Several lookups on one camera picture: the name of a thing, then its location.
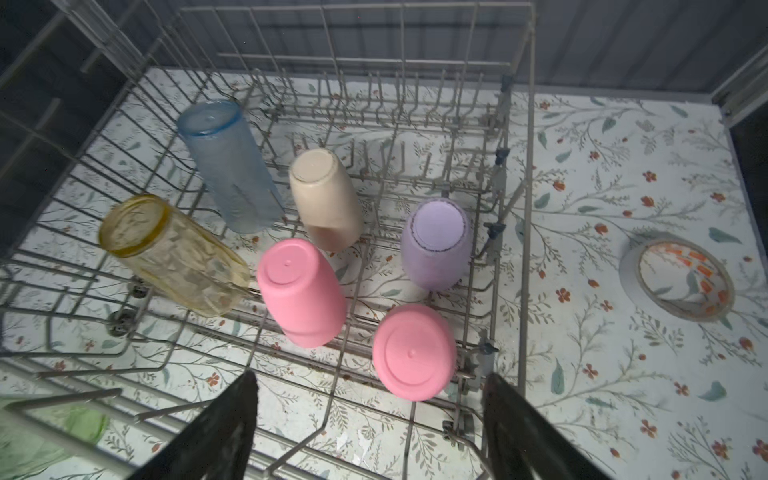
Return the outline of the beige cup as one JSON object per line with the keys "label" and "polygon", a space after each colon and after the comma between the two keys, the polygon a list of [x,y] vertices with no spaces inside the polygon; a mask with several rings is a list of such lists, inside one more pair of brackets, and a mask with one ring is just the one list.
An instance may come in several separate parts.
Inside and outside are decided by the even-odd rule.
{"label": "beige cup", "polygon": [[289,181],[299,217],[319,249],[337,253],[359,240],[364,230],[362,207],[333,152],[324,148],[303,152],[290,166]]}

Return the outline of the purple cup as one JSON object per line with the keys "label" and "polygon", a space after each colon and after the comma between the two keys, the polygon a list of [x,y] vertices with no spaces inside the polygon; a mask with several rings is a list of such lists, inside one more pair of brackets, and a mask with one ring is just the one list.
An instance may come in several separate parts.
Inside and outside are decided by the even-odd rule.
{"label": "purple cup", "polygon": [[408,217],[401,236],[402,266],[418,287],[451,288],[468,271],[471,251],[471,222],[456,202],[431,199]]}

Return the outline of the pink cup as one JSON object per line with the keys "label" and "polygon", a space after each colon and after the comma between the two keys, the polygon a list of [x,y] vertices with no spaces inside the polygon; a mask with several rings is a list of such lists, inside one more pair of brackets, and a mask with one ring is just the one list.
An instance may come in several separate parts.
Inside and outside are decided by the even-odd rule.
{"label": "pink cup", "polygon": [[297,346],[321,347],[341,332],[345,296],[331,265],[309,241],[285,239],[271,246],[256,277],[268,311]]}
{"label": "pink cup", "polygon": [[453,330],[428,306],[398,306],[377,328],[372,359],[378,378],[392,394],[409,401],[429,400],[456,371]]}

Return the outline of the yellow transparent cup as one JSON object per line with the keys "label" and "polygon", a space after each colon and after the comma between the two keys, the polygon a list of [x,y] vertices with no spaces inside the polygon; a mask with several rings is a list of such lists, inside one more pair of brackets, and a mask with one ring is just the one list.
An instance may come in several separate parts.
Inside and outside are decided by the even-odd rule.
{"label": "yellow transparent cup", "polygon": [[134,196],[103,219],[99,244],[139,278],[202,317],[247,294],[248,264],[211,232],[155,195]]}

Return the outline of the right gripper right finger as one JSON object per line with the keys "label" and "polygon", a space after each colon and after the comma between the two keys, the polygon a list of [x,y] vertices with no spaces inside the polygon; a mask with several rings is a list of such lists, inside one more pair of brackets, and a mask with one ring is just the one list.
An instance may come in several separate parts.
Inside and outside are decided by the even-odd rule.
{"label": "right gripper right finger", "polygon": [[483,389],[483,425],[495,479],[607,477],[496,373]]}

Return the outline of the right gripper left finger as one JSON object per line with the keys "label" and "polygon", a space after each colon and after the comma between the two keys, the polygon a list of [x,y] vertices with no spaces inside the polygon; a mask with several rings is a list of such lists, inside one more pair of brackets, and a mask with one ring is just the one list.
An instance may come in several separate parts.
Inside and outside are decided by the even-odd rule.
{"label": "right gripper left finger", "polygon": [[240,375],[133,479],[242,479],[253,446],[258,383]]}

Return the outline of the blue textured cup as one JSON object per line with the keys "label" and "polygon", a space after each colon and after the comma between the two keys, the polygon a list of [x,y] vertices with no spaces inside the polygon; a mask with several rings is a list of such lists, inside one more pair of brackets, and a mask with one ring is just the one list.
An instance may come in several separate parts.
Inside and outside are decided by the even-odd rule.
{"label": "blue textured cup", "polygon": [[193,104],[177,130],[229,229],[257,233],[282,218],[282,198],[238,103]]}

